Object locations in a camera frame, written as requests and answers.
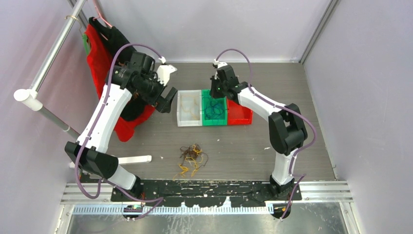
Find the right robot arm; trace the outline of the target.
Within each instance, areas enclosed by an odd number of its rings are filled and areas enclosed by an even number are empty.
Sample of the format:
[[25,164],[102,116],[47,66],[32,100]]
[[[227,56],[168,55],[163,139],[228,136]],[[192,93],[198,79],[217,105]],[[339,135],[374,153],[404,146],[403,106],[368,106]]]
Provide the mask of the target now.
[[248,108],[268,123],[269,140],[275,150],[275,166],[270,176],[270,193],[276,200],[288,196],[294,184],[294,160],[298,149],[308,137],[304,121],[297,105],[285,105],[270,100],[247,82],[239,82],[232,66],[220,62],[214,66],[210,95],[227,98],[239,106]]

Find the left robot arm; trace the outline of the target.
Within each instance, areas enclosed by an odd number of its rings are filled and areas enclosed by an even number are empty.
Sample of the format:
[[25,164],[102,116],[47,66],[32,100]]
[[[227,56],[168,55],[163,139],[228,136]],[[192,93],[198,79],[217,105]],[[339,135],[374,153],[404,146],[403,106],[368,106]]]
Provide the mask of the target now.
[[65,152],[76,167],[118,186],[130,201],[137,201],[143,191],[141,179],[119,164],[119,159],[107,154],[111,134],[122,111],[138,93],[147,104],[161,113],[169,113],[177,94],[172,87],[166,97],[162,93],[177,68],[166,64],[164,57],[155,69],[155,60],[147,54],[134,52],[124,66],[110,68],[102,96],[87,127],[76,142],[67,142]]

